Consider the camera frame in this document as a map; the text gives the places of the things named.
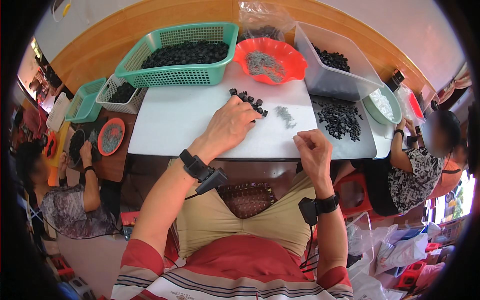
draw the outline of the black water bottle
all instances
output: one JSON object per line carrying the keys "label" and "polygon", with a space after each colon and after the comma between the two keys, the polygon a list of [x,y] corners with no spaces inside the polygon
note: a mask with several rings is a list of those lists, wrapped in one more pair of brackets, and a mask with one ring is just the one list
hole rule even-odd
{"label": "black water bottle", "polygon": [[393,76],[390,78],[387,82],[386,85],[392,92],[396,92],[398,88],[400,87],[400,83],[405,79],[403,76],[402,72],[400,72],[399,69],[395,69],[393,71]]}

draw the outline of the teal plastic basket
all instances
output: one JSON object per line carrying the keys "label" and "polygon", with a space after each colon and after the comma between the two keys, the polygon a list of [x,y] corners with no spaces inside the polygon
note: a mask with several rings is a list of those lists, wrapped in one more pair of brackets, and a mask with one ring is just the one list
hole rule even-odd
{"label": "teal plastic basket", "polygon": [[65,121],[72,123],[94,122],[102,109],[102,105],[96,103],[95,98],[106,81],[107,79],[104,77],[82,85],[73,97],[70,106],[68,106]]}
{"label": "teal plastic basket", "polygon": [[[229,22],[210,22],[172,26],[157,29],[142,37],[115,69],[115,76],[124,77],[133,87],[161,85],[214,85],[218,84],[225,67],[233,59],[239,27]],[[166,66],[140,69],[150,55],[163,46],[182,44],[184,41],[224,42],[228,55],[222,61],[210,64]]]}

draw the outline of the white foam sheet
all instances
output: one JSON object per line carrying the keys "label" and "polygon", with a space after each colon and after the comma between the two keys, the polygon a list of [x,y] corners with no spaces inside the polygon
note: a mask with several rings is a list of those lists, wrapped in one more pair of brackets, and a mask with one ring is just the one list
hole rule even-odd
{"label": "white foam sheet", "polygon": [[[221,83],[211,86],[182,85],[151,87],[138,113],[128,153],[178,156],[202,134],[217,109],[229,99],[229,89],[262,99],[268,116],[256,121],[255,127],[237,147],[223,153],[225,159],[299,158],[292,137],[298,131],[317,128],[310,97],[303,80],[269,85],[253,80],[236,62],[227,65]],[[285,128],[275,107],[284,106],[297,125]]]}

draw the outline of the gray floral shirt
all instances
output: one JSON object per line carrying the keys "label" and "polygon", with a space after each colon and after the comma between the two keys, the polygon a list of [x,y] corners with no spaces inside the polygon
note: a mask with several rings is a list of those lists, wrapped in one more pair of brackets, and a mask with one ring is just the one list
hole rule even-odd
{"label": "gray floral shirt", "polygon": [[413,173],[395,167],[388,173],[390,194],[401,214],[424,202],[432,193],[445,160],[432,156],[425,148],[408,149],[404,152],[412,163]]}
{"label": "gray floral shirt", "polygon": [[71,239],[85,239],[115,233],[113,215],[103,203],[92,212],[85,212],[84,187],[54,187],[43,197],[40,209],[48,223]]}

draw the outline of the hand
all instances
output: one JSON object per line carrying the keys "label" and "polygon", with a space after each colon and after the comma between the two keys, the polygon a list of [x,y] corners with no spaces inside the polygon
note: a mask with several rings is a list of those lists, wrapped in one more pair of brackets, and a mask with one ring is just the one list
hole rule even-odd
{"label": "hand", "polygon": [[82,158],[84,168],[92,165],[92,143],[88,140],[80,148],[80,157]]}
{"label": "hand", "polygon": [[397,130],[399,130],[399,129],[403,130],[405,128],[406,123],[407,123],[407,119],[402,117],[402,120],[400,121],[400,123],[396,125],[396,129]]}
{"label": "hand", "polygon": [[406,123],[405,126],[407,127],[408,131],[410,132],[411,136],[417,136],[417,131],[415,130],[415,126],[413,125],[413,121],[409,119],[405,119]]}
{"label": "hand", "polygon": [[59,171],[65,173],[69,163],[70,163],[70,156],[66,152],[63,152],[62,154],[60,154]]}
{"label": "hand", "polygon": [[248,102],[232,96],[215,112],[205,132],[195,139],[188,151],[208,164],[218,155],[240,144],[255,126],[252,120],[261,118],[262,115],[253,110]]}
{"label": "hand", "polygon": [[303,169],[313,182],[317,198],[326,199],[334,195],[330,179],[332,144],[319,129],[298,132],[293,141],[300,152]]}

